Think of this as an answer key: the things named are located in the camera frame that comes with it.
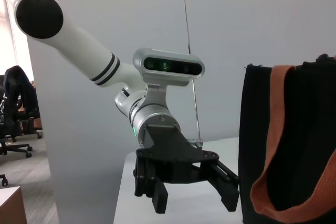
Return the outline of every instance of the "carpet floor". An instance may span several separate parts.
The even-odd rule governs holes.
[[[28,224],[59,224],[45,140],[36,135],[16,139],[16,143],[7,143],[30,144],[33,156],[26,158],[25,153],[18,152],[0,155],[0,174],[6,175],[8,187],[21,187]]]

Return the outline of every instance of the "robotic arm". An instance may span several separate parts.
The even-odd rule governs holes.
[[[165,183],[209,181],[229,211],[235,211],[238,177],[219,156],[190,146],[166,104],[167,85],[186,86],[204,73],[190,54],[138,49],[133,66],[122,63],[87,32],[71,22],[58,0],[11,0],[18,27],[27,36],[54,47],[100,87],[125,83],[114,101],[129,120],[142,149],[137,150],[135,195],[153,198],[165,212]]]

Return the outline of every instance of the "black office chair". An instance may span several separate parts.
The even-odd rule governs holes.
[[[22,115],[20,116],[18,111],[18,98],[20,94],[23,104],[28,104],[26,105],[26,107],[29,108],[28,114],[30,111],[35,111],[32,107],[36,105],[29,104],[30,99],[26,94],[28,92],[26,90],[29,89],[29,86],[28,88],[26,87],[27,83],[34,89],[22,68],[19,66],[14,66],[6,71],[4,76],[4,87],[0,87],[0,97],[2,97],[0,105],[0,155],[6,155],[7,152],[10,151],[25,153],[26,157],[32,156],[30,151],[32,151],[33,148],[29,144],[6,145],[7,134],[15,139],[16,136],[19,136],[22,133],[20,123],[20,117],[22,117]]]
[[[12,100],[17,102],[18,109],[23,105],[24,111],[16,113],[16,119],[20,120],[22,125],[21,134],[36,134],[38,138],[42,138],[37,130],[42,128],[34,127],[34,119],[40,118],[39,107],[37,102],[36,90],[29,82],[28,77],[19,66],[9,68],[4,75],[4,87],[6,92],[11,93]]]

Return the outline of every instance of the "orange strap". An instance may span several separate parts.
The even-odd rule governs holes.
[[[264,171],[251,188],[251,200],[257,213],[283,223],[306,222],[336,207],[336,150],[331,155],[310,198],[298,206],[277,211],[267,191],[267,169],[277,151],[285,124],[285,77],[294,66],[275,66],[270,77],[270,120]]]

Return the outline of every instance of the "white wall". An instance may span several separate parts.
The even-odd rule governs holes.
[[[10,0],[7,0],[8,12],[10,26],[12,28],[14,48],[16,62],[14,65],[19,65],[27,75],[30,81],[34,80],[32,63],[30,61],[29,48],[27,42],[27,36],[20,30],[20,28],[15,23],[14,10]]]
[[[10,26],[6,0],[0,0],[0,74],[5,74],[8,68],[16,65]]]
[[[186,0],[201,137],[238,135],[245,69],[336,54],[335,0]]]
[[[183,0],[60,1],[125,62],[140,47],[187,52]],[[122,85],[96,87],[55,50],[28,44],[60,223],[112,223],[124,159],[139,148],[114,105]],[[169,88],[167,103],[185,136],[197,137],[191,86]]]

